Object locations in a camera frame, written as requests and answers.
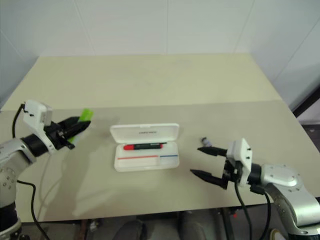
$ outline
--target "blue stripe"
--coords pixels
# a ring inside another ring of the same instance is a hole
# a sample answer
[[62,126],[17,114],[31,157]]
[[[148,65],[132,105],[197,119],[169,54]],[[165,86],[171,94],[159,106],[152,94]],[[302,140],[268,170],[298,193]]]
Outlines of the blue stripe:
[[178,157],[178,155],[162,155],[162,156],[160,156],[160,158],[164,158],[164,157]]

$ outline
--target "white pen case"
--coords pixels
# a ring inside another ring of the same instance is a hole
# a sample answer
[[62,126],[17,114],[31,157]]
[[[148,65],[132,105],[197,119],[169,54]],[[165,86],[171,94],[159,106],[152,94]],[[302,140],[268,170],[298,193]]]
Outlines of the white pen case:
[[[118,143],[114,168],[118,172],[172,169],[179,166],[179,124],[113,125],[111,135]],[[124,150],[125,145],[165,143],[160,149]]]

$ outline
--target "red stripe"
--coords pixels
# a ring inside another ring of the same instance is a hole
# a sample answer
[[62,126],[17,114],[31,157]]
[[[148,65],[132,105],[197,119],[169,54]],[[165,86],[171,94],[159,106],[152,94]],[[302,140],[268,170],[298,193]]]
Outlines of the red stripe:
[[129,156],[129,157],[118,157],[118,160],[121,159],[145,159],[145,158],[156,158],[158,155],[150,155],[150,156]]

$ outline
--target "white wall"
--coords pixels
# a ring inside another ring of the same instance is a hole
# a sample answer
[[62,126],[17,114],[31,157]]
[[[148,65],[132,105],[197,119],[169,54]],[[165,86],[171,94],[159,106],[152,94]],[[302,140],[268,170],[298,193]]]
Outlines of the white wall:
[[294,108],[320,84],[319,19],[319,0],[0,0],[0,106],[38,56],[249,52]]

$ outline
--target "case lid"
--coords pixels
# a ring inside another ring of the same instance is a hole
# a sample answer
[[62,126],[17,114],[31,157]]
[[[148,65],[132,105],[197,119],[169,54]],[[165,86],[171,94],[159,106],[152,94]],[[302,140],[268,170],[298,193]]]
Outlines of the case lid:
[[165,143],[177,139],[179,124],[113,125],[110,132],[119,144]]

